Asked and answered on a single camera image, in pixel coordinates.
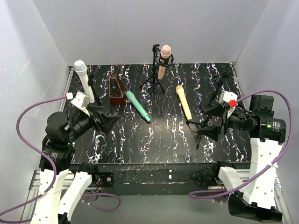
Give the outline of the black round-base clip stand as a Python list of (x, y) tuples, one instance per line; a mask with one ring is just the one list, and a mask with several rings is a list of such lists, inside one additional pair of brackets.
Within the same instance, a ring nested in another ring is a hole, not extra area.
[(92, 89), (92, 93), (93, 93), (94, 100), (95, 100), (95, 104), (93, 103), (92, 105), (98, 105), (98, 106), (107, 105), (106, 103), (101, 103), (100, 98), (97, 95), (96, 90), (94, 88), (94, 81), (95, 81), (94, 73), (92, 73), (91, 75), (88, 76), (88, 85)]

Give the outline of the white microphone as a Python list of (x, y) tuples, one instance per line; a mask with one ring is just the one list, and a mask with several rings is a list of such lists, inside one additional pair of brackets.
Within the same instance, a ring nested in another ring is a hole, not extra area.
[(89, 86), (88, 81), (88, 75), (87, 75), (87, 66), (86, 64), (82, 61), (82, 60), (77, 60), (74, 63), (74, 70), (77, 73), (77, 75), (79, 76), (79, 79), (81, 81), (81, 84), (83, 86), (84, 92), (89, 96), (90, 98), (90, 103), (94, 103), (95, 99), (94, 99), (94, 95), (93, 95), (93, 91), (91, 89), (91, 86)]

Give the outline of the pink microphone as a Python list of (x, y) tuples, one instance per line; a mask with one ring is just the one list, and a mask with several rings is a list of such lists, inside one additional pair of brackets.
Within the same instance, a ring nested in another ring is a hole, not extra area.
[[(171, 56), (171, 47), (169, 45), (164, 45), (160, 51), (160, 63), (161, 64), (167, 64), (168, 63), (168, 59)], [(158, 79), (162, 80), (164, 77), (164, 73), (165, 73), (165, 66), (160, 65), (159, 66), (159, 70), (158, 70)]]

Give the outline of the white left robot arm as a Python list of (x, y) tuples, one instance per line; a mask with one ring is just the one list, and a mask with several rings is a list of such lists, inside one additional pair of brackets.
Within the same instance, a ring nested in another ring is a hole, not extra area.
[(40, 186), (32, 224), (69, 224), (85, 190), (113, 185), (113, 173), (100, 172), (96, 165), (82, 163), (73, 169), (74, 179), (65, 194), (61, 194), (75, 153), (73, 143), (88, 130), (108, 134), (118, 121), (118, 115), (105, 115), (98, 110), (93, 116), (89, 111), (77, 110), (71, 118), (64, 112), (55, 112), (47, 119), (45, 139), (40, 160)]

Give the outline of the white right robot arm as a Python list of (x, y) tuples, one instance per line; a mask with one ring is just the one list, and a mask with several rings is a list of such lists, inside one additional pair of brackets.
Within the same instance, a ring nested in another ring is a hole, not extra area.
[[(224, 185), (230, 215), (264, 223), (279, 223), (282, 213), (275, 206), (274, 184), (277, 163), (286, 135), (286, 123), (274, 118), (272, 96), (254, 94), (249, 110), (238, 112), (237, 95), (225, 91), (214, 94), (201, 104), (206, 120), (198, 123), (198, 134), (218, 140), (228, 129), (247, 131), (250, 136), (251, 164), (249, 179), (242, 181), (236, 166), (218, 161), (212, 168), (191, 174), (198, 185)], [(208, 120), (218, 117), (209, 125)]]

